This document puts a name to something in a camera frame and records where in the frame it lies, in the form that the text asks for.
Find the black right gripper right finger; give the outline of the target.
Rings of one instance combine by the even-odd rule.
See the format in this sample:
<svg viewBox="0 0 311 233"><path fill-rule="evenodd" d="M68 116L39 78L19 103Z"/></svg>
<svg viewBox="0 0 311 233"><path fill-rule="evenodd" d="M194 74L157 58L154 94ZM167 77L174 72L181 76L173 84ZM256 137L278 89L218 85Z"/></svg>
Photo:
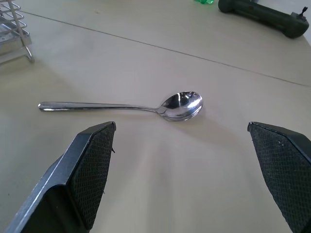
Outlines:
<svg viewBox="0 0 311 233"><path fill-rule="evenodd" d="M268 190L293 233L311 233L311 140L279 126L247 127Z"/></svg>

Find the silver metal spoon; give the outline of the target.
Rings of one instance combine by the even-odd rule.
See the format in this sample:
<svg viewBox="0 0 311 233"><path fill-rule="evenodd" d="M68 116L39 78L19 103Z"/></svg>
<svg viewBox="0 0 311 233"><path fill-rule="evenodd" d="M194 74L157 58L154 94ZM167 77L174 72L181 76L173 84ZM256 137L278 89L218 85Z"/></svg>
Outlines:
<svg viewBox="0 0 311 233"><path fill-rule="evenodd" d="M84 110L139 110L158 114L167 121L186 121L203 108L203 98L193 91L184 91L172 95L157 108L129 104L55 102L44 101L38 104L41 111L84 111Z"/></svg>

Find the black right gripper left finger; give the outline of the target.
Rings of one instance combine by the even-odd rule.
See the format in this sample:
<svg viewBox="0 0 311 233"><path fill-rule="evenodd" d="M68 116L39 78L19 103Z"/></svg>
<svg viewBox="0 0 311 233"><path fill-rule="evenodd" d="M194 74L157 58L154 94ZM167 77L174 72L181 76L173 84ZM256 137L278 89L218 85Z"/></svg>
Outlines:
<svg viewBox="0 0 311 233"><path fill-rule="evenodd" d="M4 233L89 233L107 181L114 121L78 133L45 172Z"/></svg>

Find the dark green remote controller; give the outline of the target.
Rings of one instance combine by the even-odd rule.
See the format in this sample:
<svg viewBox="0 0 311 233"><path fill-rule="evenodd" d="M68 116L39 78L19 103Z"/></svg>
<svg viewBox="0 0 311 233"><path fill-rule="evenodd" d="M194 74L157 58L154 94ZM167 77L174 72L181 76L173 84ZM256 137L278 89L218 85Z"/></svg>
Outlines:
<svg viewBox="0 0 311 233"><path fill-rule="evenodd" d="M260 5L256 0L219 0L218 8L223 13L238 12L268 23L278 28L288 38L301 37L310 26L304 16L307 7L304 7L300 14L292 12L289 15Z"/></svg>

